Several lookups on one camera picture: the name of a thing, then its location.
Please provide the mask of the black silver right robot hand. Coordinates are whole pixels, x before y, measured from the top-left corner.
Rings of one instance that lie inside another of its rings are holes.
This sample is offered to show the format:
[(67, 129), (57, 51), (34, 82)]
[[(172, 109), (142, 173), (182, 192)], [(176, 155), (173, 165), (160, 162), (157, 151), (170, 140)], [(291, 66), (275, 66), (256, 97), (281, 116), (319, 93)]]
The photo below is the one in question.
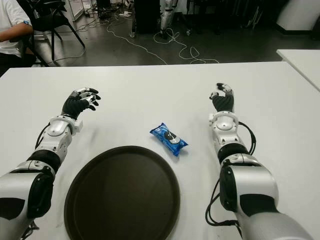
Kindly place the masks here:
[(235, 98), (232, 88), (224, 83), (217, 83), (216, 88), (224, 93), (220, 95), (218, 92), (212, 92), (209, 99), (217, 112), (234, 112)]

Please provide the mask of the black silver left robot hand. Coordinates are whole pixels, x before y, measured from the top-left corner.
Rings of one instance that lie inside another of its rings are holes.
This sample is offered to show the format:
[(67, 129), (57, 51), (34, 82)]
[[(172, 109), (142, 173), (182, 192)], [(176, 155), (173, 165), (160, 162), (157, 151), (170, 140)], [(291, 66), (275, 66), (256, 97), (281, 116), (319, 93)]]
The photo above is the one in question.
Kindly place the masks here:
[(90, 87), (72, 91), (63, 104), (61, 115), (77, 120), (84, 110), (95, 111), (96, 107), (99, 106), (98, 100), (101, 100), (98, 93), (96, 89)]

